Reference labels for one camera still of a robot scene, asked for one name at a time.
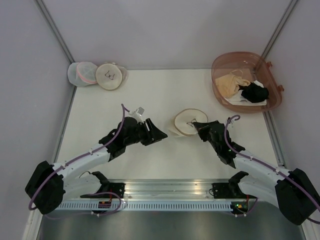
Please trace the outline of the beige round mesh laundry bag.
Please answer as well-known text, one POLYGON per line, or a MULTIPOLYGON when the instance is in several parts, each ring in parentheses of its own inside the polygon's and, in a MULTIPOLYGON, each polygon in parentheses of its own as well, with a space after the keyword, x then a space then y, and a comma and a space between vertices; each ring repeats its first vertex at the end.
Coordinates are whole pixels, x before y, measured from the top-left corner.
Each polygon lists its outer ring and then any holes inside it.
POLYGON ((207 123, 209 118, 205 112, 196 108, 186 108, 172 117, 166 127, 177 138, 191 137, 198 132, 194 127, 195 122, 207 123))

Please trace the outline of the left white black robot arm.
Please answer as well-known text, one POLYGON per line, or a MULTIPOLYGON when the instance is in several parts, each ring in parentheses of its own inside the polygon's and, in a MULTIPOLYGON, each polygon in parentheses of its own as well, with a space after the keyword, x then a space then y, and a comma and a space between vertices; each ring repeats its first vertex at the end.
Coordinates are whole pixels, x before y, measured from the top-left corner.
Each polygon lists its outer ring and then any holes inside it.
POLYGON ((72 160, 50 164, 39 163, 25 187, 30 197, 29 209, 38 209, 43 215, 54 211, 63 201, 74 198, 113 197, 110 181, 100 172, 81 175, 124 154, 133 144, 149 146, 167 138, 148 118, 143 122, 125 117, 108 135, 88 152, 72 160))

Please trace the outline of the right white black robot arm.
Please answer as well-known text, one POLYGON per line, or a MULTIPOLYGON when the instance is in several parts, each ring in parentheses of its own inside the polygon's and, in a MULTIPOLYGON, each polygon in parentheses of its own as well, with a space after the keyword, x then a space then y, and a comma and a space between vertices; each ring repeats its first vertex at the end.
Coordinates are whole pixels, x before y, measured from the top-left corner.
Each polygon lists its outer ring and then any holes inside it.
POLYGON ((232 141, 227 127, 218 121, 193 122, 193 126, 200 139, 210 143, 221 162, 238 170, 229 179, 230 188, 236 194, 272 204, 298 226, 320 209, 320 195, 303 170, 288 170, 255 158, 232 141))

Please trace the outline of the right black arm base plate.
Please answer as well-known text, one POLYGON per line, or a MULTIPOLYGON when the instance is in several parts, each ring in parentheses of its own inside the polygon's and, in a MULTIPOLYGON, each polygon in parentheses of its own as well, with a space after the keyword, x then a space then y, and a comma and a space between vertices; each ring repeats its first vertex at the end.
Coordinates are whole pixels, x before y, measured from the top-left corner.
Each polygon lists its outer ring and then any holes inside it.
POLYGON ((240 180, 249 174, 244 171, 240 171, 233 175, 228 181, 213 182, 211 190, 214 199, 255 199, 256 197, 244 194, 238 184, 240 180))

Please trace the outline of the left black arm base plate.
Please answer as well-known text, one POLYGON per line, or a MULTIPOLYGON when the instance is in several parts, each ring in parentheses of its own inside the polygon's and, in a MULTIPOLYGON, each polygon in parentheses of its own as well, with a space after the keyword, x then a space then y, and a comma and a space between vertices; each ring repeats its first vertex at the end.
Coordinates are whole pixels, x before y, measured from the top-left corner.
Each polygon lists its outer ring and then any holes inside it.
POLYGON ((90 176, 95 176, 100 183, 100 187, 97 192, 92 194, 84 194, 81 195, 80 198, 83 199, 116 199, 117 197, 112 195, 114 193, 118 195, 120 198, 124 197, 125 193, 125 183, 124 182, 110 182, 100 171, 89 172, 90 176))

